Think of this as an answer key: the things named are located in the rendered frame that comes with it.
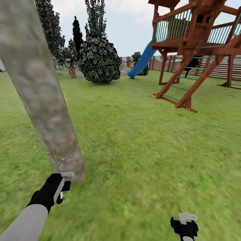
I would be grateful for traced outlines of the pesticide atomizer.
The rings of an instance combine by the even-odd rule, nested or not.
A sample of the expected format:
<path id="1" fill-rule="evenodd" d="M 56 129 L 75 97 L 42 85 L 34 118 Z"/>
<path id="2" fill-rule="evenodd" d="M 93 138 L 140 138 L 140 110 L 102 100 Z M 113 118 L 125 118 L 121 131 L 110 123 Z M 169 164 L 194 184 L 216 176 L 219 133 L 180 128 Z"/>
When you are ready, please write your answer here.
<path id="1" fill-rule="evenodd" d="M 63 199 L 58 196 L 57 200 L 56 200 L 56 204 L 61 204 L 63 202 Z"/>

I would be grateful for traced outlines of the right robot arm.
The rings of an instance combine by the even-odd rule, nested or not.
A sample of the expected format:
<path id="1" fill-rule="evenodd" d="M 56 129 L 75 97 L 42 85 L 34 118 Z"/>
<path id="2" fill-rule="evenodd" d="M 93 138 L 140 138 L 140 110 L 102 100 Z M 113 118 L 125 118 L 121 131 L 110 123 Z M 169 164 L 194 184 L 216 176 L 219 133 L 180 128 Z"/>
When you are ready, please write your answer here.
<path id="1" fill-rule="evenodd" d="M 198 217 L 195 214 L 184 214 L 179 213 L 180 220 L 174 220 L 173 217 L 170 220 L 174 232 L 180 234 L 181 241 L 194 241 L 194 237 L 197 237 L 198 225 L 195 221 L 198 220 Z M 186 222 L 186 220 L 191 220 L 191 222 Z"/>

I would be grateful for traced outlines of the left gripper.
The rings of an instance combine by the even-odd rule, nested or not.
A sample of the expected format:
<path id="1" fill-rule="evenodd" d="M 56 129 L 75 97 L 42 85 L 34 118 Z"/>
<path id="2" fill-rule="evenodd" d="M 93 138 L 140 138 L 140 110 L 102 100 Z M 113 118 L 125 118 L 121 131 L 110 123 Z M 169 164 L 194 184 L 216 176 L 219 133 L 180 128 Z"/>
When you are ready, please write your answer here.
<path id="1" fill-rule="evenodd" d="M 61 190 L 61 192 L 69 191 L 70 190 L 70 185 L 71 185 L 71 181 L 65 181 L 64 182 L 64 188 Z"/>

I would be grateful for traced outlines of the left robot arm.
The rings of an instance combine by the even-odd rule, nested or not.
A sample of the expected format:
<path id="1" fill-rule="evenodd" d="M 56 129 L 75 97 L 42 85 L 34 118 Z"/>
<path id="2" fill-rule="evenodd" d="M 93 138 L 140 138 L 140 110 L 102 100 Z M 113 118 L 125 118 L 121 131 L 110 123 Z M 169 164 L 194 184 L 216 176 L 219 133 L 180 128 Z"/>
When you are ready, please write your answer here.
<path id="1" fill-rule="evenodd" d="M 51 206 L 63 191 L 69 191 L 73 172 L 60 173 L 47 178 L 45 184 L 36 191 L 27 207 L 0 236 L 0 241 L 38 241 Z"/>

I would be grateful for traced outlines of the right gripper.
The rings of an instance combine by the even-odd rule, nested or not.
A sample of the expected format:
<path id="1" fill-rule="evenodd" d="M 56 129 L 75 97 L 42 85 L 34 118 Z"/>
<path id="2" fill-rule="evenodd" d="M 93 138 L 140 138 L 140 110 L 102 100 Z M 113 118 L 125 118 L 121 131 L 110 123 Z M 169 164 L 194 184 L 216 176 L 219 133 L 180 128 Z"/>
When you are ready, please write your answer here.
<path id="1" fill-rule="evenodd" d="M 174 232 L 180 234 L 183 229 L 186 229 L 191 235 L 197 237 L 198 225 L 194 220 L 191 222 L 186 222 L 186 225 L 182 225 L 180 221 L 174 220 L 173 217 L 170 220 L 170 224 L 172 228 L 174 228 Z M 193 237 L 194 239 L 194 237 Z"/>

